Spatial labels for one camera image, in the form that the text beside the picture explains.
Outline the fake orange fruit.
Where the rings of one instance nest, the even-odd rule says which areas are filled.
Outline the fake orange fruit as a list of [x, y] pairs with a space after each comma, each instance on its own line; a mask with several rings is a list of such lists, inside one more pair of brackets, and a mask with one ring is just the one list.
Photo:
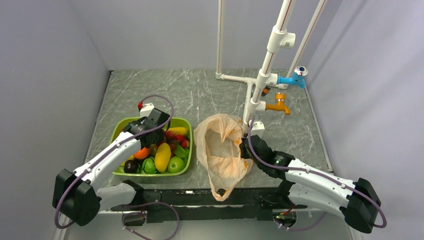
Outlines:
[[142, 148], [138, 152], [133, 154], [133, 157], [137, 160], [144, 160], [150, 155], [150, 149], [147, 147]]

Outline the fake red cherry bunch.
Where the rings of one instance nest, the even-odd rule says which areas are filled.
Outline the fake red cherry bunch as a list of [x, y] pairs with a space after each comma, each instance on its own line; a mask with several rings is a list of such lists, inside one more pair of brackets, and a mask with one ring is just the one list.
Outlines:
[[180, 145], [183, 148], [190, 149], [190, 141], [186, 136], [181, 134], [175, 135], [172, 131], [166, 131], [164, 135], [166, 143], [170, 146], [171, 154], [173, 154], [174, 156], [174, 150], [176, 148], [176, 145]]

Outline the translucent orange plastic bag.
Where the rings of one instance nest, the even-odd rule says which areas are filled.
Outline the translucent orange plastic bag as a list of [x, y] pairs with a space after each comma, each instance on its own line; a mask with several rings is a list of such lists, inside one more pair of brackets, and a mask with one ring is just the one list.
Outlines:
[[229, 198], [254, 164], [242, 156], [242, 137], [241, 118], [222, 113], [207, 117], [193, 131], [197, 163], [205, 168], [211, 194], [218, 202]]

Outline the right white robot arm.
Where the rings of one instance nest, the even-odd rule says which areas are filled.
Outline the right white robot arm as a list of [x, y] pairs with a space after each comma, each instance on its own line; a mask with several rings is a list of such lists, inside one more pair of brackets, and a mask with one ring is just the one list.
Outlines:
[[381, 200], [368, 180], [350, 180], [318, 170], [293, 155], [271, 149], [257, 135], [243, 137], [240, 149], [243, 157], [251, 158], [269, 177], [281, 180], [275, 194], [280, 207], [320, 209], [365, 234], [387, 226]]

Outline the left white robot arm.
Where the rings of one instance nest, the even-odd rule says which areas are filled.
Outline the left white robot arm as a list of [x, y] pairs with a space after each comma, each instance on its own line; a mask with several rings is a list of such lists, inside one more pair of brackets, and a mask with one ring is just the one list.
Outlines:
[[148, 116], [126, 125], [93, 159], [73, 171], [60, 171], [55, 179], [52, 200], [56, 227], [65, 229], [73, 223], [85, 226], [99, 212], [119, 205], [139, 209], [144, 203], [142, 187], [129, 180], [112, 187], [102, 187], [102, 184], [124, 160], [161, 141], [163, 127], [172, 116], [154, 107]]

